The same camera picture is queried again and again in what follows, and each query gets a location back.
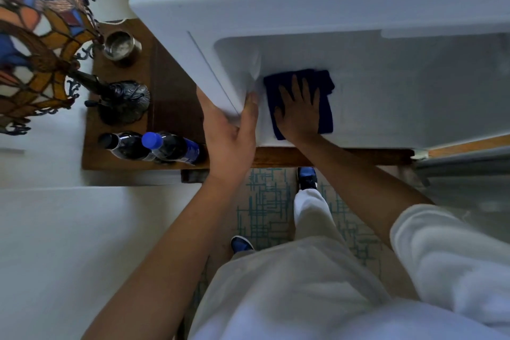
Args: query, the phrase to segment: white pants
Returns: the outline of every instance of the white pants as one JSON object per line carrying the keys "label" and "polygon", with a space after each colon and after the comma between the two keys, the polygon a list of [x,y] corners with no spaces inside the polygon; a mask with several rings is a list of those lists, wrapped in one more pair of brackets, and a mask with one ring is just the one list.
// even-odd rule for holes
{"label": "white pants", "polygon": [[[327,236],[345,245],[345,240],[335,226],[328,204],[316,189],[300,190],[294,198],[294,223],[296,224],[295,240],[309,236]],[[245,250],[235,253],[232,260],[254,253]]]}

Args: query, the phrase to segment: forearm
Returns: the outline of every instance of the forearm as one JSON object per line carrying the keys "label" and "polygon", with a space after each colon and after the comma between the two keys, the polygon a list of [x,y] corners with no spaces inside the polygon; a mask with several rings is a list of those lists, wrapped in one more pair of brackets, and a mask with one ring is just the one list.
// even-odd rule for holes
{"label": "forearm", "polygon": [[208,178],[83,339],[152,340],[175,333],[236,189]]}
{"label": "forearm", "polygon": [[349,208],[390,247],[390,229],[398,216],[414,204],[432,204],[416,189],[320,135],[295,144]]}

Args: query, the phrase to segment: wooden side table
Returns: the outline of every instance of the wooden side table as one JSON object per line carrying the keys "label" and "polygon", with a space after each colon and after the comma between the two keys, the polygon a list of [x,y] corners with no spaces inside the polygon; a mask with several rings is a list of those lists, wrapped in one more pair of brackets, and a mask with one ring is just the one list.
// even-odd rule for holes
{"label": "wooden side table", "polygon": [[[108,34],[124,29],[142,43],[142,52],[137,62],[120,68],[97,53],[93,73],[106,82],[135,79],[146,84],[151,92],[149,111],[140,121],[126,126],[104,124],[97,109],[87,109],[87,125],[82,155],[82,168],[94,171],[149,170],[149,169],[206,169],[209,160],[191,166],[185,163],[157,164],[146,161],[122,160],[108,150],[99,148],[97,138],[104,132],[132,130],[169,131],[198,143],[205,143],[203,115],[193,80],[172,58],[166,49],[154,38],[149,29],[138,19],[128,19],[120,25],[101,24],[101,30]],[[410,149],[348,149],[353,154],[375,165],[408,165],[414,152]],[[259,147],[253,168],[306,167],[309,160],[296,148]]]}

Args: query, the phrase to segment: folded cloth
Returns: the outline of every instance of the folded cloth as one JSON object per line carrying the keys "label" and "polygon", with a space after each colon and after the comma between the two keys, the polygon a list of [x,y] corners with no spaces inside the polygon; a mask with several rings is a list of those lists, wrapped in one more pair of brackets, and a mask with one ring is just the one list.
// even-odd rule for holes
{"label": "folded cloth", "polygon": [[280,130],[277,127],[277,123],[274,119],[274,108],[280,107],[285,114],[284,103],[282,95],[278,87],[283,85],[287,91],[292,95],[292,76],[296,74],[299,82],[299,89],[303,91],[302,79],[306,78],[310,90],[310,96],[314,99],[314,92],[319,88],[320,100],[319,100],[319,132],[332,133],[333,132],[333,115],[331,114],[331,108],[329,107],[328,95],[331,94],[335,88],[335,84],[329,77],[327,70],[315,71],[313,69],[304,69],[297,72],[285,72],[279,74],[273,74],[264,78],[264,85],[267,91],[267,102],[269,105],[269,112],[271,113],[271,121],[273,123],[274,135],[278,140],[285,140]]}

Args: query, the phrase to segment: white shirt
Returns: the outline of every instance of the white shirt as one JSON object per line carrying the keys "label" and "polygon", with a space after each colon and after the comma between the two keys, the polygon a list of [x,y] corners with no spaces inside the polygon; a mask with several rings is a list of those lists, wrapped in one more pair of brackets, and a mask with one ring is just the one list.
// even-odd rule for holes
{"label": "white shirt", "polygon": [[509,244],[432,205],[402,213],[391,244],[422,302],[392,300],[347,247],[309,237],[223,265],[189,339],[510,338]]}

